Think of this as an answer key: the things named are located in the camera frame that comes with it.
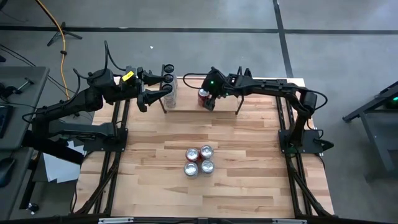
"concrete floor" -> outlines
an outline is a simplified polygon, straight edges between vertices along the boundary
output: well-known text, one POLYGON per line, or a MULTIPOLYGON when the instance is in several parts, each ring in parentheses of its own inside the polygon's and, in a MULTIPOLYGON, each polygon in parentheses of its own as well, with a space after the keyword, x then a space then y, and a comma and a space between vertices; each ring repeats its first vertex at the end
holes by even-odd
MULTIPOLYGON (((70 26, 277 28, 272 0, 43 2, 58 21, 66 21, 70 26)), ((279 0, 279 4, 285 29, 398 29, 395 0, 279 0)), ((28 19, 24 25, 51 25, 33 1, 10 1, 4 11, 28 19)), ((2 14, 0 23, 17 24, 2 14)), ((0 31, 0 43, 37 65, 50 67, 50 75, 60 81, 62 42, 46 47, 52 35, 53 32, 0 31)), ((286 77, 278 34, 84 32, 79 35, 83 40, 67 39, 65 75, 70 89, 76 88, 77 83, 72 68, 86 73, 103 66, 104 40, 120 66, 143 66, 154 73, 160 72, 162 63, 174 64, 179 74, 207 72, 211 66, 225 73, 235 72, 241 65, 249 67, 257 77, 286 77)), ((350 124, 341 120, 397 81, 398 35, 287 35, 286 39, 294 77, 304 78, 309 88, 329 97, 329 103, 314 117, 316 126, 325 130, 324 138, 335 143, 325 153, 335 213, 344 218, 398 222, 398 182, 366 183, 363 175, 379 169, 378 156, 359 120, 350 124)), ((23 65, 13 58, 7 59, 1 66, 23 65)), ((39 106, 64 98, 48 82, 39 106)), ((66 119, 89 122, 86 118, 66 119)), ((67 214, 72 192, 73 183, 39 186, 34 200, 42 209, 36 217, 67 214), (63 192, 64 198, 59 198, 57 192, 63 192)), ((25 211, 12 215, 13 218, 28 216, 25 211)))

